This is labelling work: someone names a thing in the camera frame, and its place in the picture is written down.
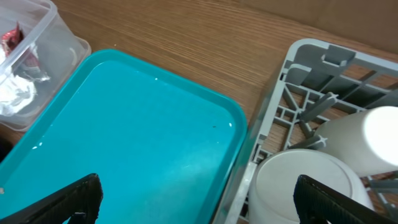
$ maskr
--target clear plastic container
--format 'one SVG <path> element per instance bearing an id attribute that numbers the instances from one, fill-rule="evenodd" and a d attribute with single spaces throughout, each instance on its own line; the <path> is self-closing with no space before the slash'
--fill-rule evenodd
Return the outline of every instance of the clear plastic container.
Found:
<path id="1" fill-rule="evenodd" d="M 85 40 L 73 35 L 51 1 L 1 0 L 0 35 L 15 29 L 17 22 L 24 40 L 0 64 L 0 74 L 6 74 L 10 68 L 12 75 L 17 74 L 26 67 L 34 51 L 40 70 L 48 76 L 48 80 L 33 81 L 35 94 L 27 106 L 15 114 L 0 115 L 0 123 L 17 131 L 26 131 L 80 62 L 91 53 L 91 48 Z M 0 85 L 10 76 L 1 76 Z"/>

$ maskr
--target blue tray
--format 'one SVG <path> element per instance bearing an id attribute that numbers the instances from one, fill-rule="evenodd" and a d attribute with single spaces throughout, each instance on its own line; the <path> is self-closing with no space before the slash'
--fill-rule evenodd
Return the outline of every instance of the blue tray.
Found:
<path id="1" fill-rule="evenodd" d="M 208 223 L 245 134 L 233 100 L 97 52 L 0 164 L 0 218 L 97 173 L 97 223 Z"/>

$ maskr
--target dish rack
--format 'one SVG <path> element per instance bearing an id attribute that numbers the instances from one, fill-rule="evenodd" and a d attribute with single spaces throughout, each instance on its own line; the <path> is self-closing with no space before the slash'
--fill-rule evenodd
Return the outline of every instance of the dish rack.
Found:
<path id="1" fill-rule="evenodd" d="M 286 149 L 326 146 L 326 139 L 314 135 L 314 129 L 331 119 L 379 106 L 398 106 L 398 64 L 315 39 L 295 42 L 268 85 L 249 124 L 214 224 L 248 221 L 249 185 L 265 158 Z M 378 201 L 376 211 L 384 210 L 398 220 L 398 209 L 386 197 L 398 194 L 396 178 L 398 172 L 362 181 L 373 202 Z"/>

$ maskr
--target candy wrapper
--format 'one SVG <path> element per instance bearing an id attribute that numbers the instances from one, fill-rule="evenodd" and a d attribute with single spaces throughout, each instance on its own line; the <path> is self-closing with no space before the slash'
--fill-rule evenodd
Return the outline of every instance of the candy wrapper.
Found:
<path id="1" fill-rule="evenodd" d="M 24 35 L 17 27 L 1 36 L 0 63 L 22 42 Z M 22 63 L 8 67 L 0 73 L 0 115 L 12 116 L 29 105 L 36 94 L 34 82 L 49 80 L 47 72 L 40 68 L 39 56 L 34 44 L 21 55 Z"/>

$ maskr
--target wooden table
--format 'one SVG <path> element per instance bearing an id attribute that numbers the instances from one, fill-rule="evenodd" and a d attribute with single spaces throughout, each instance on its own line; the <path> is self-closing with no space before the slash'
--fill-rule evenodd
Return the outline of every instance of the wooden table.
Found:
<path id="1" fill-rule="evenodd" d="M 248 120 L 260 91 L 296 40 L 325 40 L 398 62 L 398 55 L 234 0 L 53 2 L 93 52 L 118 49 L 207 86 L 236 100 Z M 2 127 L 0 136 L 16 143 L 22 134 Z"/>

